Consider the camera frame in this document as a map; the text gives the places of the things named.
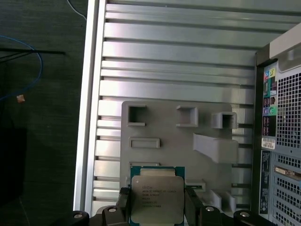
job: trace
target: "blue cable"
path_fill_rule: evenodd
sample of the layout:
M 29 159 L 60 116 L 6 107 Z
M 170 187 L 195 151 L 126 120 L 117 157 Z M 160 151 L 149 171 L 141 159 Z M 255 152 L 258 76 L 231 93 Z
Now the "blue cable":
M 35 50 L 32 46 L 26 44 L 25 42 L 19 41 L 19 40 L 17 40 L 17 39 L 13 39 L 13 38 L 6 37 L 6 36 L 3 36 L 3 35 L 0 35 L 0 38 L 5 38 L 5 39 L 8 39 L 8 40 L 12 40 L 12 41 L 19 42 L 19 43 L 21 43 L 21 44 L 23 44 L 23 45 L 26 45 L 26 46 L 29 47 L 30 49 Z M 39 60 L 40 60 L 40 72 L 39 72 L 38 77 L 37 77 L 31 84 L 29 84 L 28 86 L 26 86 L 25 88 L 23 88 L 23 89 L 21 89 L 21 90 L 19 90 L 19 91 L 10 93 L 10 94 L 8 94 L 8 95 L 6 95 L 6 96 L 0 97 L 0 101 L 6 99 L 6 98 L 8 98 L 8 97 L 11 97 L 11 96 L 17 96 L 17 95 L 20 95 L 20 94 L 24 93 L 24 92 L 27 91 L 28 89 L 32 88 L 32 87 L 39 81 L 39 79 L 41 78 L 42 72 L 43 72 L 43 60 L 42 60 L 42 57 L 41 57 L 41 55 L 40 55 L 39 53 L 36 53 L 36 54 L 38 55 L 38 58 L 39 58 Z

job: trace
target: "ventilation grille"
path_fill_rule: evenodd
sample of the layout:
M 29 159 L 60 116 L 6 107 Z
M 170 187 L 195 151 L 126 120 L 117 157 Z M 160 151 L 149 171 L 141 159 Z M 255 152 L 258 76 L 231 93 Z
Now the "ventilation grille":
M 289 166 L 294 166 L 296 168 L 301 168 L 301 160 L 291 158 L 291 157 L 286 157 L 284 155 L 278 155 L 276 160 L 280 163 L 289 165 Z
M 297 214 L 294 210 L 292 210 L 291 208 L 287 207 L 286 205 L 284 205 L 283 203 L 276 201 L 276 207 L 281 210 L 282 212 L 284 212 L 285 214 L 287 214 L 288 216 L 290 216 L 291 218 L 295 219 L 296 221 L 301 223 L 301 218 L 300 215 Z
M 283 192 L 283 191 L 281 191 L 279 189 L 276 190 L 276 195 L 279 198 L 281 198 L 281 199 L 289 202 L 290 204 L 292 204 L 293 206 L 295 206 L 297 208 L 301 207 L 301 204 L 300 204 L 301 201 L 300 201 L 300 199 L 296 199 L 296 198 L 292 197 L 291 195 L 289 195 L 289 194 L 287 194 L 287 193 L 285 193 L 285 192 Z
M 300 188 L 297 185 L 294 185 L 286 180 L 283 180 L 281 178 L 277 178 L 276 180 L 277 185 L 290 190 L 291 192 L 296 193 L 297 195 L 300 195 Z
M 293 222 L 286 219 L 284 216 L 282 216 L 280 213 L 276 212 L 276 215 L 274 216 L 281 224 L 286 226 L 296 226 Z
M 300 148 L 301 73 L 278 81 L 277 144 Z

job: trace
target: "color-coded audio port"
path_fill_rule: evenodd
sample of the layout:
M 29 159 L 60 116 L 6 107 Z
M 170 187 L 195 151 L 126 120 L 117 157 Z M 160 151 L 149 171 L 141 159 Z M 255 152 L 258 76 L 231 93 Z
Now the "color-coded audio port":
M 274 109 L 273 107 L 271 107 L 271 108 L 269 109 L 269 113 L 270 113 L 270 114 L 274 114 L 274 112 L 275 112 L 275 109 Z

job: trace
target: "perforated metal panel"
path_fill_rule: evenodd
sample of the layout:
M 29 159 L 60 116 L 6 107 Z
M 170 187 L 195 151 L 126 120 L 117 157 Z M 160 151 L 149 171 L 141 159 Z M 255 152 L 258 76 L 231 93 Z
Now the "perforated metal panel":
M 281 213 L 275 211 L 274 217 L 283 225 L 285 226 L 296 226 L 293 222 L 291 222 L 289 219 L 284 217 Z
M 297 214 L 295 210 L 289 208 L 287 204 L 281 201 L 276 201 L 276 208 L 301 223 L 300 214 Z
M 279 186 L 281 186 L 282 188 L 286 189 L 286 190 L 289 190 L 297 195 L 300 195 L 300 186 L 299 185 L 296 185 L 296 184 L 293 184 L 285 179 L 281 179 L 277 176 L 275 176 L 275 183 Z
M 293 157 L 288 157 L 282 154 L 277 154 L 276 155 L 277 159 L 276 161 L 279 163 L 283 163 L 289 166 L 301 168 L 301 160 L 293 158 Z
M 278 81 L 277 145 L 301 146 L 301 73 Z
M 270 187 L 270 220 L 289 226 L 301 223 L 301 187 L 297 179 L 275 172 L 275 167 L 287 170 L 300 169 L 300 159 L 282 154 L 272 154 L 271 187 Z

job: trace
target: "cable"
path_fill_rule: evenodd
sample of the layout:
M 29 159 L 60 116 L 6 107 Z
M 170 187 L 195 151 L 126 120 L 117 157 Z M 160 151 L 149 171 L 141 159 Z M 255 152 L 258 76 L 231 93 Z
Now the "cable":
M 26 44 L 25 42 L 19 41 L 19 40 L 17 40 L 17 39 L 13 39 L 13 38 L 10 38 L 10 37 L 7 37 L 7 36 L 3 36 L 3 35 L 0 35 L 0 38 L 12 40 L 12 41 L 16 41 L 16 42 L 18 42 L 18 43 L 21 43 L 21 44 L 23 44 L 23 45 L 26 45 L 27 47 L 29 47 L 29 48 L 32 49 L 32 50 L 35 50 L 32 46 Z M 39 71 L 38 77 L 37 77 L 31 84 L 29 84 L 28 86 L 26 86 L 25 88 L 23 88 L 23 89 L 21 89 L 21 90 L 19 90 L 19 91 L 13 92 L 13 93 L 11 93 L 11 94 L 8 94 L 8 95 L 6 95 L 6 96 L 0 97 L 0 101 L 6 99 L 6 98 L 8 98 L 8 97 L 11 97 L 11 96 L 17 96 L 17 95 L 19 95 L 19 94 L 24 93 L 25 91 L 27 91 L 28 89 L 30 89 L 31 87 L 33 87 L 33 86 L 39 81 L 39 79 L 41 78 L 42 72 L 43 72 L 43 60 L 42 60 L 42 57 L 41 57 L 41 55 L 40 55 L 39 53 L 36 53 L 36 54 L 38 55 L 38 58 L 39 58 L 39 60 L 40 60 L 40 71 Z
M 87 21 L 87 18 L 83 14 L 81 14 L 79 11 L 76 10 L 76 8 L 71 4 L 70 0 L 67 0 L 67 2 L 70 5 L 70 7 L 73 9 L 74 12 L 76 12 L 78 15 L 82 16 Z
M 22 200 L 21 200 L 21 197 L 20 197 L 20 196 L 19 196 L 19 201 L 20 201 L 21 207 L 22 207 L 22 209 L 23 209 L 24 215 L 25 215 L 25 217 L 26 217 L 26 220 L 27 220 L 28 226 L 30 226 L 30 222 L 29 222 L 29 219 L 28 219 L 27 213 L 26 213 L 26 211 L 25 211 L 25 208 L 24 208 L 24 206 L 23 206 L 23 203 L 22 203 Z
M 18 58 L 20 58 L 20 57 L 27 56 L 27 55 L 29 55 L 29 54 L 31 54 L 31 53 L 24 53 L 24 54 L 22 54 L 22 55 L 18 55 L 18 56 L 15 56 L 15 57 L 13 57 L 13 58 L 10 58 L 10 59 L 0 61 L 0 64 L 5 63 L 5 62 L 7 62 L 7 61 L 14 60 L 14 59 L 18 59 Z
M 22 54 L 22 53 L 14 53 L 14 54 L 11 54 L 11 55 L 2 56 L 2 57 L 0 57 L 0 59 L 4 59 L 4 58 L 8 58 L 8 57 L 13 57 L 13 56 L 19 55 L 19 54 Z

